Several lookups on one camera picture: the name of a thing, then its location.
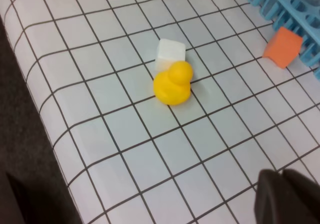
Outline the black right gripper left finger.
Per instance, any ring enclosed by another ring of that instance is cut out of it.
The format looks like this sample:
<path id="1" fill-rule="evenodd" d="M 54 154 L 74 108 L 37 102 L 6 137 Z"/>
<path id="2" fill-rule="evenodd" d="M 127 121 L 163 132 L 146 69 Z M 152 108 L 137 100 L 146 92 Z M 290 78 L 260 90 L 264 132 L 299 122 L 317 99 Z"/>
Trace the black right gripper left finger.
<path id="1" fill-rule="evenodd" d="M 259 173 L 254 204 L 258 224 L 292 224 L 297 197 L 279 173 L 264 169 Z"/>

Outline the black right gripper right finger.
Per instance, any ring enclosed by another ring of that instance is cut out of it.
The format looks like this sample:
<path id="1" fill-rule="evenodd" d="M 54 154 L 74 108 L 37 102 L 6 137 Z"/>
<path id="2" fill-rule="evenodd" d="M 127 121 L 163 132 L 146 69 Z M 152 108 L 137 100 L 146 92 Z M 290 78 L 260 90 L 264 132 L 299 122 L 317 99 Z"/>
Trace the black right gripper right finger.
<path id="1" fill-rule="evenodd" d="M 282 176 L 291 185 L 312 216 L 320 223 L 320 186 L 294 169 L 285 169 Z"/>

